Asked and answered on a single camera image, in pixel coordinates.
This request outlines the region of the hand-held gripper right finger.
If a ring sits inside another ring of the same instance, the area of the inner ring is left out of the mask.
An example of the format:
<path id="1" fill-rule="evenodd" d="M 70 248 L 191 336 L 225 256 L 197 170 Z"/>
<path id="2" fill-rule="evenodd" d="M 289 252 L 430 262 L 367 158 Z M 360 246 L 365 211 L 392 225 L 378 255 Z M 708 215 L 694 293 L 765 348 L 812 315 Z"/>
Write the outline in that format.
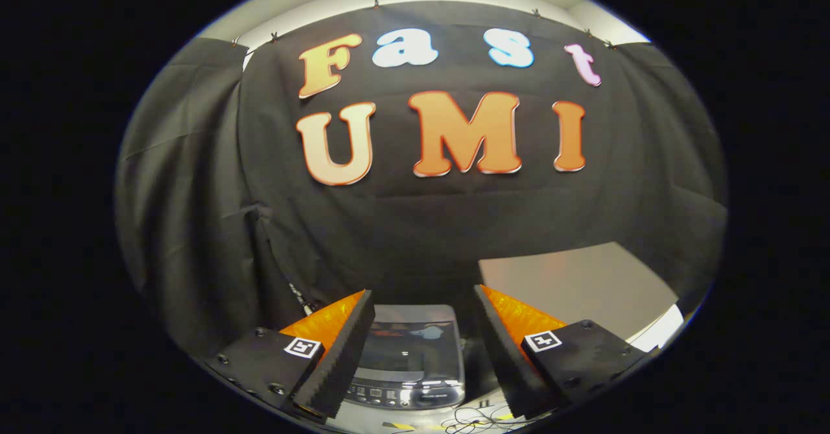
<path id="1" fill-rule="evenodd" d="M 564 324 L 483 284 L 474 293 L 481 339 L 513 416 L 586 404 L 649 360 L 593 320 Z"/>

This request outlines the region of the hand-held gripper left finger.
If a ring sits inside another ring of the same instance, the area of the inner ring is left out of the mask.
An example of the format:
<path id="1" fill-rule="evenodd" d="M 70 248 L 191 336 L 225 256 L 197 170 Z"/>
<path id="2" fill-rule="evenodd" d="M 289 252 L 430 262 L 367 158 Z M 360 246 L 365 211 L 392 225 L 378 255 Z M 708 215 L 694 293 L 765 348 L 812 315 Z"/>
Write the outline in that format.
<path id="1" fill-rule="evenodd" d="M 364 289 L 282 330 L 247 331 L 206 368 L 269 410 L 326 421 L 340 411 L 374 319 L 374 296 Z"/>

